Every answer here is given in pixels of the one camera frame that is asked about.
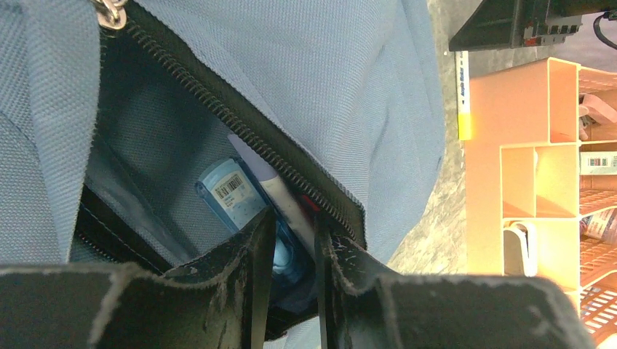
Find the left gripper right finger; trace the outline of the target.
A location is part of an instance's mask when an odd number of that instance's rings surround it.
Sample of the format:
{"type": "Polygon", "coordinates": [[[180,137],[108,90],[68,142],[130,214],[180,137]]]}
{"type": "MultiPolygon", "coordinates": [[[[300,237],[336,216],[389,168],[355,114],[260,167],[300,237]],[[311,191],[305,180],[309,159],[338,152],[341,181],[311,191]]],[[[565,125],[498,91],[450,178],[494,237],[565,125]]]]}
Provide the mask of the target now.
{"type": "Polygon", "coordinates": [[[323,348],[593,348],[545,278],[402,275],[336,221],[316,222],[323,348]]]}

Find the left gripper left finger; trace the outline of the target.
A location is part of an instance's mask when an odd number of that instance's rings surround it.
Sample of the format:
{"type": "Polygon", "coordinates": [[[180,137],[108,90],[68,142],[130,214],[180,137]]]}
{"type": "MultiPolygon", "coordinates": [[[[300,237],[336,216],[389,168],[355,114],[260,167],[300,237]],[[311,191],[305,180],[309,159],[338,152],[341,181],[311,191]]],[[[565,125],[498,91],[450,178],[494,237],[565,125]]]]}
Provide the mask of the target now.
{"type": "Polygon", "coordinates": [[[261,348],[276,216],[156,276],[134,263],[1,268],[3,348],[261,348]]]}

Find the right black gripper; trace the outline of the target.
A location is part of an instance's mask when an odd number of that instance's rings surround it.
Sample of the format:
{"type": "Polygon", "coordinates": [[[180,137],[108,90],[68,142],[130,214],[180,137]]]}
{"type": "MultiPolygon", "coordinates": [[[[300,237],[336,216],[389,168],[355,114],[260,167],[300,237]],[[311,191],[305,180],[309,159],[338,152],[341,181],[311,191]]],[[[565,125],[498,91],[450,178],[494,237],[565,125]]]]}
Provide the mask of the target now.
{"type": "Polygon", "coordinates": [[[539,47],[563,43],[579,32],[584,15],[596,14],[592,30],[615,49],[600,27],[616,20],[615,1],[484,0],[449,41],[451,52],[539,47]]]}

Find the yellow pen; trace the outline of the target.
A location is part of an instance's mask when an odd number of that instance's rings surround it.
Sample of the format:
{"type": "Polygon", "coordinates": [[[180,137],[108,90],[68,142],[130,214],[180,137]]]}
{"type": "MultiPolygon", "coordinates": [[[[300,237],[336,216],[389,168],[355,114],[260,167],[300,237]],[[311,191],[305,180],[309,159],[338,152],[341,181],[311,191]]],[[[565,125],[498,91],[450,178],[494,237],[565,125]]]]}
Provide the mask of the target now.
{"type": "Polygon", "coordinates": [[[469,52],[455,52],[458,139],[471,139],[469,52]]]}

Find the blue-grey backpack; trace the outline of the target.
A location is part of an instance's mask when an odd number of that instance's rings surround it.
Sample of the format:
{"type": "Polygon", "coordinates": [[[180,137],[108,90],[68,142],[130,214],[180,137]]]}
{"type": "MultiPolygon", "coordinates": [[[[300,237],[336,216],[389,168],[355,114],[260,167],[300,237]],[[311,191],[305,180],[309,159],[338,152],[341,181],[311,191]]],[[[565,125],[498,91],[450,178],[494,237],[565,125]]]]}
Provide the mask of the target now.
{"type": "Polygon", "coordinates": [[[317,220],[386,266],[439,175],[426,3],[3,1],[1,268],[203,257],[237,234],[194,187],[230,134],[321,209],[261,348],[322,347],[317,220]]]}

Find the pink highlighter marker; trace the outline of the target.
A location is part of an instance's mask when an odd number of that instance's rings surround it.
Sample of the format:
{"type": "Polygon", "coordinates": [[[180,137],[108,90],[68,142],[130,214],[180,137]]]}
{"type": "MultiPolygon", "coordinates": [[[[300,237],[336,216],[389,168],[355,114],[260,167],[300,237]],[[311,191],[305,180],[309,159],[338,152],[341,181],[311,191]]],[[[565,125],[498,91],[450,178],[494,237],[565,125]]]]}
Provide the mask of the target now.
{"type": "Polygon", "coordinates": [[[295,198],[307,216],[316,217],[321,211],[321,209],[307,195],[297,194],[295,198]]]}

